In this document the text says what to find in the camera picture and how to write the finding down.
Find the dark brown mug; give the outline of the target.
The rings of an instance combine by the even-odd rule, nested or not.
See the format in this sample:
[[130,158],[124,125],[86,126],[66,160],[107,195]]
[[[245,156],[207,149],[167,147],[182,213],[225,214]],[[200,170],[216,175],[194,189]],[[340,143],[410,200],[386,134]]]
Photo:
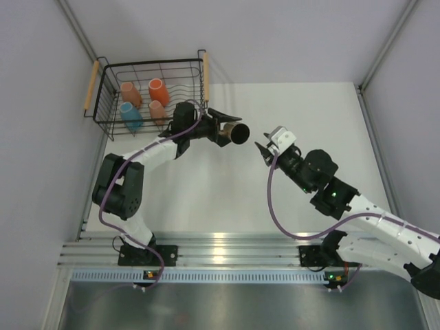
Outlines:
[[250,137],[250,128],[242,122],[225,123],[220,134],[234,144],[241,145]]

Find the pink printed mug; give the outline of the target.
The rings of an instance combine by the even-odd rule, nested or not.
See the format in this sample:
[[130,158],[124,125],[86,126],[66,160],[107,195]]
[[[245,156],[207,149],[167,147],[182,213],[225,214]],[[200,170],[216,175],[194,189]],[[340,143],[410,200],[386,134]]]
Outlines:
[[148,104],[151,119],[157,126],[166,124],[168,118],[164,106],[158,100],[153,100]]

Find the orange mug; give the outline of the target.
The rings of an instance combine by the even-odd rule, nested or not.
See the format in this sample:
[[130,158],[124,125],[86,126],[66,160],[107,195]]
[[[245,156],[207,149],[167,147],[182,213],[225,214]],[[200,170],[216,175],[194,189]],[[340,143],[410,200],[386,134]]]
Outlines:
[[154,78],[148,83],[148,92],[152,101],[158,101],[166,107],[171,101],[166,84],[162,79]]

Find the blue mug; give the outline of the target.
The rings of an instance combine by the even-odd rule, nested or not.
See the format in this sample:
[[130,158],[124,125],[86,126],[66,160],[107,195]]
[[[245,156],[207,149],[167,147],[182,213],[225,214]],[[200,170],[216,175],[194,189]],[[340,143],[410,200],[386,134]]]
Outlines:
[[123,124],[131,132],[136,132],[143,124],[143,118],[138,109],[130,102],[123,102],[119,108]]

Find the salmon dotted mug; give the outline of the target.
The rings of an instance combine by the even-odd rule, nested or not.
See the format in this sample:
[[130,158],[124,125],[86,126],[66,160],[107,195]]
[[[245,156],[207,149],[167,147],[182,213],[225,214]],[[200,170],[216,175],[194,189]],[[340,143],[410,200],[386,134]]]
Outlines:
[[142,97],[132,82],[123,82],[120,86],[120,95],[124,102],[130,102],[135,107],[140,107]]

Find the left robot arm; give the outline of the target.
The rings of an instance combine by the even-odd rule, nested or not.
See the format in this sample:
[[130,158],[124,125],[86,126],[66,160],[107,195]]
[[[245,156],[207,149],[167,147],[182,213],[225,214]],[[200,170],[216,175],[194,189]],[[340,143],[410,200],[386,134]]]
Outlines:
[[140,214],[145,174],[181,157],[192,140],[206,138],[225,147],[243,144],[249,136],[249,127],[239,117],[212,108],[197,109],[192,100],[177,103],[167,129],[149,145],[104,157],[92,192],[99,221],[122,235],[123,242],[134,248],[135,260],[150,265],[157,250],[155,235]]

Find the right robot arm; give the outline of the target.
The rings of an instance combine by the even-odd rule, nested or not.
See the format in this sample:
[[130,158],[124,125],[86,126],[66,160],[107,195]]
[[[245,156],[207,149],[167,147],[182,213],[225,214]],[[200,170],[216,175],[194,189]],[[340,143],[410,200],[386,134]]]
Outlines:
[[322,149],[302,155],[296,137],[279,126],[257,144],[269,167],[267,204],[274,216],[272,184],[281,170],[304,193],[322,215],[335,225],[308,240],[322,239],[325,263],[357,263],[380,268],[408,281],[419,292],[439,299],[439,235],[423,230],[368,200],[358,189],[336,177],[338,165]]

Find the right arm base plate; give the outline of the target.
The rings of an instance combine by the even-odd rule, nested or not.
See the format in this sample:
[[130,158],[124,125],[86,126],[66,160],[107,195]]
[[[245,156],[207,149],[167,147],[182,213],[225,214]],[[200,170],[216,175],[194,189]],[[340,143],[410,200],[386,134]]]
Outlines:
[[336,252],[325,252],[319,245],[300,245],[300,265],[309,268],[357,267],[359,263],[343,261]]

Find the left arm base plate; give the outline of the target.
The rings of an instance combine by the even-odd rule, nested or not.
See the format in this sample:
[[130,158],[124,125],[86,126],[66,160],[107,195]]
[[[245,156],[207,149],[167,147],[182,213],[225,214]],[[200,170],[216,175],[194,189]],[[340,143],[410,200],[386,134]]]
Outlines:
[[[155,251],[162,257],[166,267],[176,266],[178,257],[178,247],[176,245],[157,245]],[[118,265],[125,267],[159,267],[160,260],[152,252],[145,249],[122,245],[118,256]]]

